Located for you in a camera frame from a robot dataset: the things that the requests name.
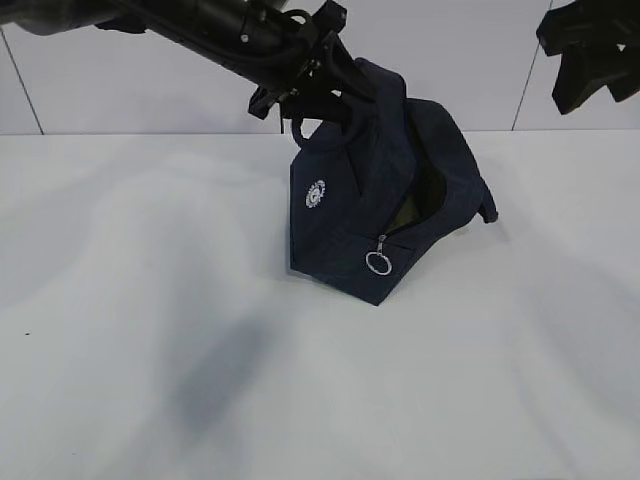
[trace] white table surface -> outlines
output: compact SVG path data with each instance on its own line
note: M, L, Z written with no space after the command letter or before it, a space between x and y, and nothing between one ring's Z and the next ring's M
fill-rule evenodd
M379 308L286 137L0 138L0 478L640 478L640 132L467 137L499 224Z

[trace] zipper pull ring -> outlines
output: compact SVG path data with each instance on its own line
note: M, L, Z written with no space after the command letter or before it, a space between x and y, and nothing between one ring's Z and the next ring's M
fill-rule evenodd
M391 271L393 270L393 265L391 264L391 260L389 260L389 257L387 257L385 254L382 253L382 248L384 247L384 242L386 239L387 239L386 235L380 235L378 237L378 248L376 249L376 251L367 253L367 255L364 258L365 263L367 264L367 267L369 268L369 270L371 270L376 275L380 275L381 277L386 277L387 275L390 275ZM378 260L382 260L385 263L386 269L381 270L375 265L373 265L373 263L371 262L373 257L377 257Z

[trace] robotic arm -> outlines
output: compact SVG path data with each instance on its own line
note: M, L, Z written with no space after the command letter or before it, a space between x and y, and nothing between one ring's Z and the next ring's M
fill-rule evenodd
M249 113L264 119L350 121L334 92L371 101L374 88L338 34L347 11L327 0L314 15L281 12L287 0L0 0L0 25L38 35L87 25L136 34L153 30L256 83ZM640 2L576 0L551 10L537 35L562 55L553 98L562 114L607 87L617 102L640 91Z
M350 121L341 97L369 101L373 86L338 34L347 11L327 0L314 14L281 12L287 0L0 0L0 25L37 35L87 25L130 34L152 30L258 85L249 113L264 119Z
M605 86L616 102L640 91L638 0L577 0L548 12L537 35L548 56L562 55L553 91L562 114Z

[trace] bag handle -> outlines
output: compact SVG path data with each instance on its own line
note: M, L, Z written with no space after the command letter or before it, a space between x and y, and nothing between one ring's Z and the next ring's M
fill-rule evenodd
M313 138L305 138L305 136L302 134L303 122L304 117L301 116L296 116L291 119L291 133L298 146L301 149L307 150L312 153L327 153L344 148L353 140L355 140L356 137L358 137L358 135L360 135L360 133L362 133L362 131L364 130L363 127L366 124L366 116L354 109L351 122L349 122L349 126L347 127L346 132L342 134L342 137L338 137L337 140L332 142L320 141Z

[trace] metal ring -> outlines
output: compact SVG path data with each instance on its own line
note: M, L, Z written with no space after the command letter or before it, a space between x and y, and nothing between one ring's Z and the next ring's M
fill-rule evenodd
M384 262L387 264L387 271L386 272L381 272L376 267L374 267L371 264L371 257L380 257L382 260L384 260ZM367 267L369 267L369 270L371 270L376 275L380 275L381 277L386 277L393 270L393 265L391 264L391 260L389 260L389 257L387 257L386 255L383 255L380 252L369 252L369 253L367 253L367 256L365 257L365 261L367 262Z

